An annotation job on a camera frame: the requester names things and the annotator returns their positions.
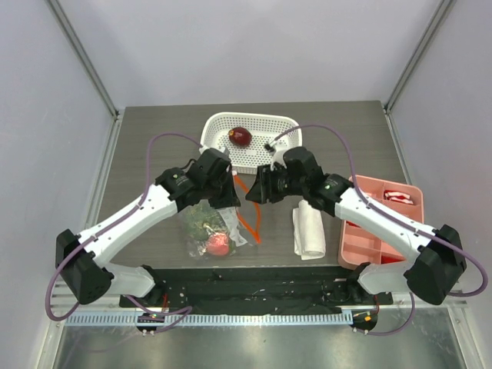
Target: plastic bag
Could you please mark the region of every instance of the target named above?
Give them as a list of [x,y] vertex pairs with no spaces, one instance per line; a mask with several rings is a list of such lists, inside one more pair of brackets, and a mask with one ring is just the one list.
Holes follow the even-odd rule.
[[225,257],[248,244],[241,235],[236,208],[213,209],[200,201],[179,213],[187,238],[188,253],[195,258]]

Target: gray wall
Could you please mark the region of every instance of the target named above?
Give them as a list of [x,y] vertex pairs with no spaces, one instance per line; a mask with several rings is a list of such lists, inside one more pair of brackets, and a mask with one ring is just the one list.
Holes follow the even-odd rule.
[[111,98],[386,100],[440,0],[60,0]]
[[111,119],[45,2],[3,2],[0,35],[0,357],[31,368],[55,237],[83,225]]
[[[492,273],[492,2],[458,1],[394,109],[428,221],[461,233]],[[473,265],[465,288],[478,286]],[[492,342],[492,288],[471,298],[483,352]]]

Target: pink container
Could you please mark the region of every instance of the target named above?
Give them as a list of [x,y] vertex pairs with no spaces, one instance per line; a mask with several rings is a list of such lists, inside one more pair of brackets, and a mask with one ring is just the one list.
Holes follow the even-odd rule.
[[[357,176],[357,183],[362,191],[380,203],[414,221],[424,222],[424,196],[419,188],[362,175]],[[384,191],[386,190],[401,191],[409,194],[414,205],[384,200]],[[338,263],[342,267],[355,269],[365,262],[387,264],[403,260],[405,260],[404,257],[386,242],[362,228],[349,225],[346,221],[343,222],[338,252]]]

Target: red and white package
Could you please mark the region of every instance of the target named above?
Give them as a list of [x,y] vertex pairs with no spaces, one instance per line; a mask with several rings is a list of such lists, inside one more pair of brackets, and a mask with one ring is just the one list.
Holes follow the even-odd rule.
[[401,204],[413,205],[409,194],[404,192],[384,190],[384,200],[400,202]]

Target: white towel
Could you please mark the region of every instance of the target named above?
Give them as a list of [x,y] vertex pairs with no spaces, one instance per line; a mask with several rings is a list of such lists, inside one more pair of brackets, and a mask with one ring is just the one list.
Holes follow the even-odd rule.
[[294,221],[294,252],[301,260],[319,259],[326,253],[323,221],[319,210],[301,200],[292,211]]

